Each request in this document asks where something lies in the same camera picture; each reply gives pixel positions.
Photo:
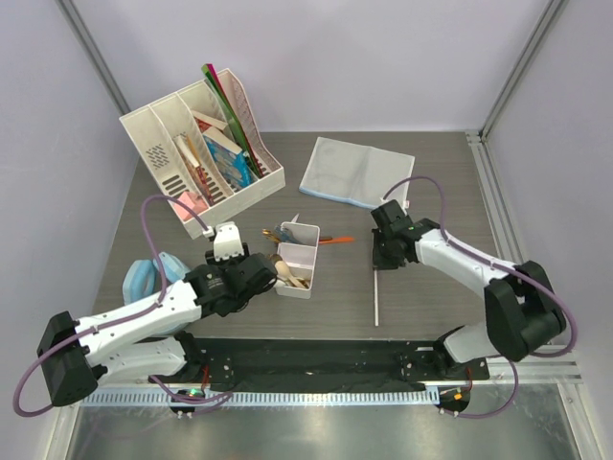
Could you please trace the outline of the white chopstick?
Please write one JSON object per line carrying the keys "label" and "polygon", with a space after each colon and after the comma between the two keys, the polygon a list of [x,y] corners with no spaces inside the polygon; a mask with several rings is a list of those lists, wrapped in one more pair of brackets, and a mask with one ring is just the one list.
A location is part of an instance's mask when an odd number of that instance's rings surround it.
{"label": "white chopstick", "polygon": [[379,327],[379,287],[377,270],[374,270],[374,325],[375,327]]}

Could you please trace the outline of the beige wooden spoon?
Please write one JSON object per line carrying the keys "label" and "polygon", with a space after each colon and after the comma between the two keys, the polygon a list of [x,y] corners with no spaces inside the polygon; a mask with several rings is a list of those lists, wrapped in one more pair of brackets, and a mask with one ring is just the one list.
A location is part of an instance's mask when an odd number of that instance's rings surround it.
{"label": "beige wooden spoon", "polygon": [[275,266],[278,276],[291,286],[296,288],[306,288],[307,285],[299,278],[293,275],[289,265],[279,254],[272,254],[269,256],[269,260]]}

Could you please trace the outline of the orange plastic utensil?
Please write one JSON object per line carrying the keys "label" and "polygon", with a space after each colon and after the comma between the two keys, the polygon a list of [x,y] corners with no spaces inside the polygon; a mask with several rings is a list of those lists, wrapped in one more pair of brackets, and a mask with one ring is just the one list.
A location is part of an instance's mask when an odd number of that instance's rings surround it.
{"label": "orange plastic utensil", "polygon": [[336,243],[348,243],[354,242],[354,237],[342,236],[342,237],[323,237],[319,239],[319,244],[336,244]]}

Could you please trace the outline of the grey cloth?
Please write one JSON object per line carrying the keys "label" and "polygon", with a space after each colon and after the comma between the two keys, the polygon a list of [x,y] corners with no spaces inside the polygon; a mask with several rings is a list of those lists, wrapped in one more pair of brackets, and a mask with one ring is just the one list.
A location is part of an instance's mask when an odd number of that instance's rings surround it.
{"label": "grey cloth", "polygon": [[320,137],[299,191],[369,210],[386,198],[402,203],[408,185],[393,186],[412,175],[415,162],[413,155]]}

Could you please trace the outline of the blue plastic knife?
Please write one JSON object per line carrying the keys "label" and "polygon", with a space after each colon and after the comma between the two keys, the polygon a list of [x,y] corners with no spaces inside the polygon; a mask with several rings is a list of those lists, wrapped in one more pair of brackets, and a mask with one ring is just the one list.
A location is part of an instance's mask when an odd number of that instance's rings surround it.
{"label": "blue plastic knife", "polygon": [[291,243],[296,242],[296,239],[294,238],[292,231],[283,225],[277,225],[275,227],[275,233],[280,242],[291,242]]}

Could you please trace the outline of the white utensil container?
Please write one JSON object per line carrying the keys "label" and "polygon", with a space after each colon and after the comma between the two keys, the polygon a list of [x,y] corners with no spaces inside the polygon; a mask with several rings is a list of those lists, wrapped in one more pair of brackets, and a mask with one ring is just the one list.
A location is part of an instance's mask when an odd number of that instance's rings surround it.
{"label": "white utensil container", "polygon": [[289,265],[293,275],[309,278],[311,283],[310,289],[304,289],[279,281],[275,285],[276,293],[284,297],[309,299],[314,285],[320,228],[316,225],[290,221],[284,221],[281,225],[292,231],[296,242],[280,242],[277,245],[277,254]]}

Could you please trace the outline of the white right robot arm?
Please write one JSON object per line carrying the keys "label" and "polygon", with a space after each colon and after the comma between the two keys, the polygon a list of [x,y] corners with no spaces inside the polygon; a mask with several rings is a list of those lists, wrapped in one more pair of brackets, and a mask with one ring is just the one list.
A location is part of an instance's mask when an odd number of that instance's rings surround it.
{"label": "white right robot arm", "polygon": [[460,326],[434,342],[432,364],[441,377],[457,377],[478,358],[501,356],[518,362],[566,330],[563,309],[540,264],[491,257],[454,240],[429,218],[411,220],[395,200],[371,215],[375,269],[394,270],[408,263],[429,266],[484,302],[482,322]]}

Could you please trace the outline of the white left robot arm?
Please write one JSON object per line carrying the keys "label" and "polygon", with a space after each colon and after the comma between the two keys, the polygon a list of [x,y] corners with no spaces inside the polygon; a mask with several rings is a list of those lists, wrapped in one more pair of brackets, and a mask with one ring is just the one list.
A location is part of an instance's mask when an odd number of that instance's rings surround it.
{"label": "white left robot arm", "polygon": [[261,253],[201,264],[161,293],[106,313],[53,316],[37,354],[51,404],[79,402],[112,381],[193,382],[207,359],[185,327],[243,310],[274,287],[277,270]]}

